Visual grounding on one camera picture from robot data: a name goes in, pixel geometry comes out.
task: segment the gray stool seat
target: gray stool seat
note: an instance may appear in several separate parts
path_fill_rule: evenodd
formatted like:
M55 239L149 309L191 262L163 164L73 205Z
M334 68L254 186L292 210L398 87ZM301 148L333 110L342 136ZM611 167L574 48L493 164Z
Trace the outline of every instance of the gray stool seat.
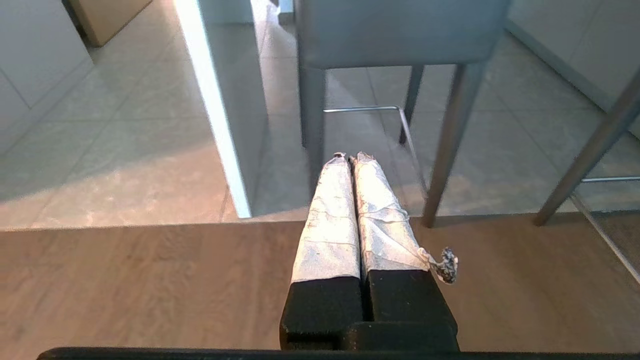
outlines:
M296 0L301 135L311 187L325 162L326 69L411 65L405 103L410 123L424 65L456 64L424 212L431 225L509 2ZM400 142L405 140L403 130Z

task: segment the white tape wrapping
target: white tape wrapping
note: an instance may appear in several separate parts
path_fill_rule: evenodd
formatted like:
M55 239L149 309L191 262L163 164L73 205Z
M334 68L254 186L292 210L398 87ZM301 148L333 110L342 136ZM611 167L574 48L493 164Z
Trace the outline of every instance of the white tape wrapping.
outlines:
M291 282L341 276L360 278L360 246L351 167L336 153L320 173Z
M431 254L418 246L409 216L398 203L380 164L363 152L352 158L352 162L363 276L369 270L427 271L433 268L440 280L454 282L458 258L446 248L442 253L444 260L437 263Z

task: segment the bar stool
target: bar stool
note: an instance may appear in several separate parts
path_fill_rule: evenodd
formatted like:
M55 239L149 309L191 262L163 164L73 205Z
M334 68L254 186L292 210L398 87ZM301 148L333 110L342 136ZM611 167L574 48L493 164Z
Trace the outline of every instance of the bar stool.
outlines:
M302 144L312 188L322 169L324 113L396 110L426 198L431 227L486 61L502 32L510 0L296 0ZM436 161L427 190L409 125L425 65L456 64ZM348 67L412 66L404 110L390 106L325 109L325 71Z

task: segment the tiled floor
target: tiled floor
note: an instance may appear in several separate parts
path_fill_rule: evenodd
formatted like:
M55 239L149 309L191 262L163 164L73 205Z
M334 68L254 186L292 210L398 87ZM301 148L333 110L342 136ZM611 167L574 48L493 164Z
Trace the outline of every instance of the tiled floor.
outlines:
M256 220L301 220L295 36L254 0L269 113ZM238 221L171 0L154 0L91 51L92 72L1 156L0 228ZM452 67L425 71L412 135L424 174L435 156ZM328 106L402 104L408 67L332 70ZM603 114L508 35L486 73L439 214L536 211ZM423 201L393 113L326 117L326 151L373 154L412 215ZM640 174L624 137L593 175ZM583 185L593 209L640 207L638 184ZM562 210L574 210L565 204Z

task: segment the wood grain surface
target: wood grain surface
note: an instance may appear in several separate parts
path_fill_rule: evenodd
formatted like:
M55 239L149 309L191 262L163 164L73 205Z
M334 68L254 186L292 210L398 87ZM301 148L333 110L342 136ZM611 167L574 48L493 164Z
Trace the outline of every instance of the wood grain surface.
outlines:
M416 221L460 276L463 350L640 350L640 287L590 225L528 215ZM58 346L278 348L302 222L0 234L0 359Z

